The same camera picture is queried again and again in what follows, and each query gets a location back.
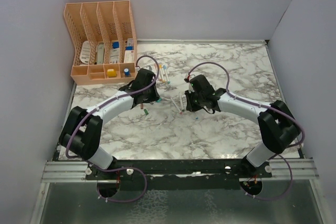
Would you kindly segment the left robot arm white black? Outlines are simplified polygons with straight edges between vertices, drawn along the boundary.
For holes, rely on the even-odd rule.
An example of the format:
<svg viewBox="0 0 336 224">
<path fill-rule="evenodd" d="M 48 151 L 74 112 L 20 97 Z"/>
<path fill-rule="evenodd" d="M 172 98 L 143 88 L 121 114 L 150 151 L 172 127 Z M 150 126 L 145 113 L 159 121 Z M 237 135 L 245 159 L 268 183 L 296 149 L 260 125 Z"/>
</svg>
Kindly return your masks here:
<svg viewBox="0 0 336 224">
<path fill-rule="evenodd" d="M 104 179 L 115 175 L 114 157 L 100 147 L 103 126 L 119 114 L 139 104 L 157 101 L 160 96 L 156 89 L 154 72 L 141 68 L 134 80 L 122 86 L 112 97 L 92 107 L 71 109 L 59 144 L 82 160 L 98 166 L 98 173 Z"/>
</svg>

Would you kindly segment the dark green capped white marker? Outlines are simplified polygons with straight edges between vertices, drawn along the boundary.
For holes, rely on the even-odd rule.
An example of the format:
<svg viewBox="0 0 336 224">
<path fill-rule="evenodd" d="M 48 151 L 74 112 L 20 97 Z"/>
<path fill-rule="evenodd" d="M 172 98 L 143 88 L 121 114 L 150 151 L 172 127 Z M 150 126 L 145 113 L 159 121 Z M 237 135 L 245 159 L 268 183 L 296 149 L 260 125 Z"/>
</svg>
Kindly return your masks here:
<svg viewBox="0 0 336 224">
<path fill-rule="evenodd" d="M 181 93 L 179 93 L 179 100 L 180 100 L 181 110 L 182 110 L 182 112 L 184 112 L 185 109 L 184 109 L 184 103 L 183 103 L 183 98 L 182 98 Z"/>
</svg>

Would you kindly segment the pink capped white marker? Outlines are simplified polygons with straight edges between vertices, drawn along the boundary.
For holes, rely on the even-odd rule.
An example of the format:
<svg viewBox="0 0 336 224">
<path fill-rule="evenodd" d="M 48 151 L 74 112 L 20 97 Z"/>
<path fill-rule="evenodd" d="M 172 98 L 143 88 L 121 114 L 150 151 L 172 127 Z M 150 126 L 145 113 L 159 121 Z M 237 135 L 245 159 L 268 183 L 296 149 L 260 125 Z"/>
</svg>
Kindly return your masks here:
<svg viewBox="0 0 336 224">
<path fill-rule="evenodd" d="M 170 100 L 172 101 L 172 103 L 174 104 L 174 106 L 177 108 L 179 114 L 181 115 L 183 112 L 182 112 L 182 110 L 179 108 L 179 106 L 176 104 L 176 102 L 174 101 L 174 99 L 173 99 L 173 98 L 170 98 Z"/>
</svg>

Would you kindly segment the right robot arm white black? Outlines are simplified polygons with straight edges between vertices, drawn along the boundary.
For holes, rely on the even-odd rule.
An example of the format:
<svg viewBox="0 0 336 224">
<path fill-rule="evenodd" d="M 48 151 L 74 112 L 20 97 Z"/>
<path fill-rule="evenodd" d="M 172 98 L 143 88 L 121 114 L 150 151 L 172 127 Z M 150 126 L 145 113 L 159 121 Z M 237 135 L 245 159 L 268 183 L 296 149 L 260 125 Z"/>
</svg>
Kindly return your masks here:
<svg viewBox="0 0 336 224">
<path fill-rule="evenodd" d="M 259 126 L 261 142 L 241 162 L 241 171 L 246 177 L 258 174 L 265 161 L 281 154 L 302 133 L 282 101 L 260 103 L 230 94 L 224 88 L 215 90 L 202 74 L 185 81 L 189 83 L 189 88 L 185 91 L 187 111 L 209 109 L 212 114 L 231 113 Z"/>
</svg>

